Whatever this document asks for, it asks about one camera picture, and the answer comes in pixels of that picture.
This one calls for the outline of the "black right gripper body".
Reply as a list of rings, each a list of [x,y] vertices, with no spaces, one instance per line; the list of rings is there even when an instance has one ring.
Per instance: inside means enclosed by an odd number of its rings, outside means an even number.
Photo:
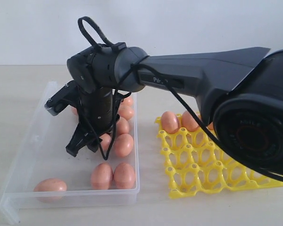
[[[92,93],[78,89],[77,110],[85,122],[90,123],[97,134],[112,133],[113,92],[110,88],[100,88]]]

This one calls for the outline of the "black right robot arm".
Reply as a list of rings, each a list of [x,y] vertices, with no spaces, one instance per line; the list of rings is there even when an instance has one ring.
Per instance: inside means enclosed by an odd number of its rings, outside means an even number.
[[[149,56],[139,47],[89,47],[67,60],[87,93],[145,86],[196,99],[202,123],[239,163],[283,181],[283,50],[251,47]]]

